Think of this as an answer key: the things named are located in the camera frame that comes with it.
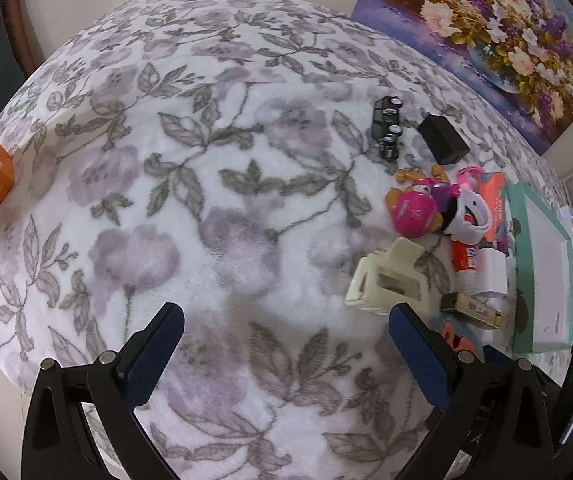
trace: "metal screw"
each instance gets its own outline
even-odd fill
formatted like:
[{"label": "metal screw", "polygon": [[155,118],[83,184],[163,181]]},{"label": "metal screw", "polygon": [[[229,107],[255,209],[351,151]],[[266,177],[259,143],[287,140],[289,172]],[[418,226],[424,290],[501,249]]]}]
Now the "metal screw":
[{"label": "metal screw", "polygon": [[468,350],[462,350],[461,352],[458,352],[457,358],[467,365],[470,365],[473,361],[475,361],[475,356]]},{"label": "metal screw", "polygon": [[529,362],[529,360],[525,358],[518,359],[518,366],[526,372],[528,372],[529,370],[531,370],[531,368],[533,368],[531,362]]},{"label": "metal screw", "polygon": [[116,354],[113,350],[107,350],[106,352],[102,352],[99,357],[100,363],[103,365],[110,365],[113,361],[116,360],[118,354]]},{"label": "metal screw", "polygon": [[43,359],[42,362],[40,363],[40,369],[42,369],[45,372],[49,371],[54,366],[55,366],[55,359],[53,359],[52,357],[47,357],[46,359]]}]

